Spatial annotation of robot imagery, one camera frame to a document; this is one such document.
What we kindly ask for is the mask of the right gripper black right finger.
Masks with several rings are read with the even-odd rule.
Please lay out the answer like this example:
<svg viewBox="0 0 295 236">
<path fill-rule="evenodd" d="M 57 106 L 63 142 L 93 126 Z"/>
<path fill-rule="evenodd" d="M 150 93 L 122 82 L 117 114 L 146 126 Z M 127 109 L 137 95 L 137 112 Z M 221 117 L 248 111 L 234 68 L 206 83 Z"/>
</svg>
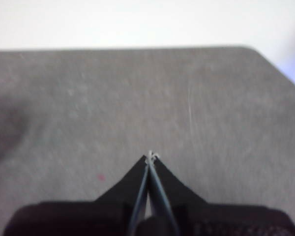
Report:
<svg viewBox="0 0 295 236">
<path fill-rule="evenodd" d="M 184 185 L 157 155 L 149 157 L 149 193 L 152 213 L 165 221 L 172 236 L 182 236 L 188 231 L 189 207 L 207 204 Z"/>
</svg>

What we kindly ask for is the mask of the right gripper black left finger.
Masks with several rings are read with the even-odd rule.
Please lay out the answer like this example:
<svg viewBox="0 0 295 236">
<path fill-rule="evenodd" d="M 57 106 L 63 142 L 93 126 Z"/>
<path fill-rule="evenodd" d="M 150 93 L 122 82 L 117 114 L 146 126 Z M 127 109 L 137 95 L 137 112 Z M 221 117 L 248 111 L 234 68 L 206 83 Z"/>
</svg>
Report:
<svg viewBox="0 0 295 236">
<path fill-rule="evenodd" d="M 148 174 L 147 157 L 142 156 L 119 182 L 95 200 L 106 211 L 108 235 L 135 234 L 146 212 Z"/>
</svg>

